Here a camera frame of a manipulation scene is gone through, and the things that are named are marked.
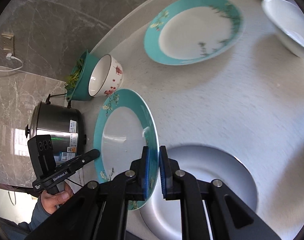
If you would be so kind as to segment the person's left hand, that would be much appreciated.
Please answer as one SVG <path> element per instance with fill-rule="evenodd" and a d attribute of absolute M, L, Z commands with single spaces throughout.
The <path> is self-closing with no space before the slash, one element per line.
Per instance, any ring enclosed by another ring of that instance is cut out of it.
<path fill-rule="evenodd" d="M 73 190 L 67 183 L 64 184 L 64 190 L 55 195 L 49 194 L 47 191 L 43 191 L 41 194 L 42 207 L 51 215 L 57 210 L 59 205 L 64 204 L 73 196 L 73 194 Z"/>

